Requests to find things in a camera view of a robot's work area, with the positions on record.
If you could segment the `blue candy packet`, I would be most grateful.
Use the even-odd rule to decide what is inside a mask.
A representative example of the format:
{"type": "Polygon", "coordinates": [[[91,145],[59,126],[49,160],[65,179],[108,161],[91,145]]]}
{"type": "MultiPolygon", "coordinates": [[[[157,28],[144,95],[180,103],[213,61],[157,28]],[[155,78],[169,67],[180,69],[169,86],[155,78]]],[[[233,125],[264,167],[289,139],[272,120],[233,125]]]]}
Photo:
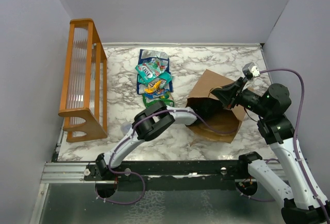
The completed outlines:
{"type": "Polygon", "coordinates": [[[159,89],[158,91],[152,93],[144,93],[143,96],[148,99],[156,99],[156,98],[167,99],[170,97],[170,91],[169,89],[159,89]]]}

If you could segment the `green yellow snack bag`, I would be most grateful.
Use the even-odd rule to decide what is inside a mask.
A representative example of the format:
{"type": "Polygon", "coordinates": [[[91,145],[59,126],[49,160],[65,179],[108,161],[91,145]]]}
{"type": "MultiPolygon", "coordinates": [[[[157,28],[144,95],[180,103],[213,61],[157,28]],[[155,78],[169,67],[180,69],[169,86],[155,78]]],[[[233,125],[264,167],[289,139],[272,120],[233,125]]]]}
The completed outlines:
{"type": "Polygon", "coordinates": [[[163,101],[167,106],[175,107],[175,102],[174,102],[174,99],[173,99],[171,93],[170,93],[170,97],[167,98],[167,99],[161,99],[161,98],[148,99],[148,98],[144,97],[143,95],[142,95],[142,99],[143,99],[143,103],[144,103],[146,108],[153,105],[153,104],[155,104],[155,103],[157,103],[157,102],[159,102],[159,101],[163,101]]]}

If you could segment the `brown paper bag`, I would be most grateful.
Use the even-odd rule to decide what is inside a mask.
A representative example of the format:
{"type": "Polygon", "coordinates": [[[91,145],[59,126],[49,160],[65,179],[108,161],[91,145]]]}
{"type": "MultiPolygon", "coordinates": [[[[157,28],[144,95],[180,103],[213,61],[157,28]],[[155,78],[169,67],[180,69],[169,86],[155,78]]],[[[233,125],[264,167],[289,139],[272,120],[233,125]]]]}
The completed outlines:
{"type": "Polygon", "coordinates": [[[238,133],[246,112],[242,106],[231,110],[223,108],[221,102],[210,94],[210,90],[234,81],[205,70],[187,97],[186,107],[190,107],[203,120],[197,119],[188,128],[207,140],[231,143],[238,133]]]}

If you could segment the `blue snack bag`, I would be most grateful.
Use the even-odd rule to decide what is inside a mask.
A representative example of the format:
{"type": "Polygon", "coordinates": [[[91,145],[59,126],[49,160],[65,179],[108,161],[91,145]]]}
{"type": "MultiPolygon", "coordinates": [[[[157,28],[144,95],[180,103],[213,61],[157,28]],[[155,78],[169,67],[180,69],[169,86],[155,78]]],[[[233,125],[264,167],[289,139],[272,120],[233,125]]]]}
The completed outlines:
{"type": "Polygon", "coordinates": [[[155,83],[160,81],[160,88],[167,89],[170,92],[174,92],[173,90],[173,82],[172,75],[169,73],[163,73],[159,77],[154,78],[150,82],[145,82],[143,78],[138,75],[137,76],[137,93],[143,94],[145,93],[145,89],[151,88],[155,83]]]}
{"type": "Polygon", "coordinates": [[[150,62],[152,59],[159,59],[165,66],[170,65],[169,57],[165,52],[149,49],[140,49],[138,64],[150,62]]]}

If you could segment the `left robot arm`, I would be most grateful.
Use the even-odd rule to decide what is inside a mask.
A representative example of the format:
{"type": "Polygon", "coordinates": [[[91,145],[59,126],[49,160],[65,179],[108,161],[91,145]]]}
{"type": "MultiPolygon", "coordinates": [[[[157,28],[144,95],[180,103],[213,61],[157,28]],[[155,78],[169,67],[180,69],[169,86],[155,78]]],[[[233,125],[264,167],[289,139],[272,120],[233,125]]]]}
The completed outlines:
{"type": "Polygon", "coordinates": [[[103,180],[110,179],[114,168],[119,167],[140,144],[159,137],[172,124],[186,126],[206,124],[206,120],[221,109],[219,102],[210,98],[200,104],[184,108],[168,106],[164,101],[152,104],[135,116],[126,135],[110,151],[97,156],[96,174],[103,180]]]}

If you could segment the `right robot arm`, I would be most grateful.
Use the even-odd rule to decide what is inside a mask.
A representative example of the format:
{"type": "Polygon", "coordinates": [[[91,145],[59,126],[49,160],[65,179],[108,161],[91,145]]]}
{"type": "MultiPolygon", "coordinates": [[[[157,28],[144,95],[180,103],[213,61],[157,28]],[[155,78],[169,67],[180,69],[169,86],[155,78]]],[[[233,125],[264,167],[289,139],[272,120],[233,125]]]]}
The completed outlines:
{"type": "Polygon", "coordinates": [[[286,175],[284,182],[257,153],[241,155],[237,173],[255,178],[281,208],[285,223],[329,223],[329,200],[318,187],[302,156],[296,130],[285,116],[291,105],[288,89],[279,83],[259,96],[245,87],[247,80],[237,81],[210,93],[227,109],[242,106],[259,116],[258,131],[277,156],[286,175]]]}

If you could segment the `yellow snack packet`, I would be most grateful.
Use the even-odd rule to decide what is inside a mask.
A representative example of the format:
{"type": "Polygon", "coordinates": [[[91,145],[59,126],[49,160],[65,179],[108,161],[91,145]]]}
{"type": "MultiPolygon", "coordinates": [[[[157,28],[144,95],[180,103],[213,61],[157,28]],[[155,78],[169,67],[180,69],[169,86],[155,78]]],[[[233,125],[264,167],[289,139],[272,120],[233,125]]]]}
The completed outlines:
{"type": "Polygon", "coordinates": [[[144,92],[147,94],[152,94],[156,92],[162,84],[162,80],[153,81],[148,84],[147,88],[144,89],[144,92]]]}

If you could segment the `teal snack packet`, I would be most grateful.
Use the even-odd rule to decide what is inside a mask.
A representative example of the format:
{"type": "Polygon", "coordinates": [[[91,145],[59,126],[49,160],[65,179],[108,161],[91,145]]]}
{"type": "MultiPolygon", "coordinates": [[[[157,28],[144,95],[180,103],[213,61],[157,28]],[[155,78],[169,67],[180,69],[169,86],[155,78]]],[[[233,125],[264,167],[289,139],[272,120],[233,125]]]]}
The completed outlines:
{"type": "Polygon", "coordinates": [[[160,58],[151,58],[143,63],[138,64],[135,67],[135,70],[138,73],[137,82],[150,83],[152,80],[164,73],[168,66],[168,61],[160,58]]]}
{"type": "Polygon", "coordinates": [[[153,82],[153,81],[158,81],[158,80],[162,80],[162,84],[160,86],[160,88],[167,88],[170,81],[172,80],[172,76],[171,74],[164,72],[162,74],[160,74],[158,77],[153,78],[152,80],[146,82],[142,76],[138,75],[137,76],[137,92],[144,92],[144,89],[147,88],[148,84],[153,82]]]}

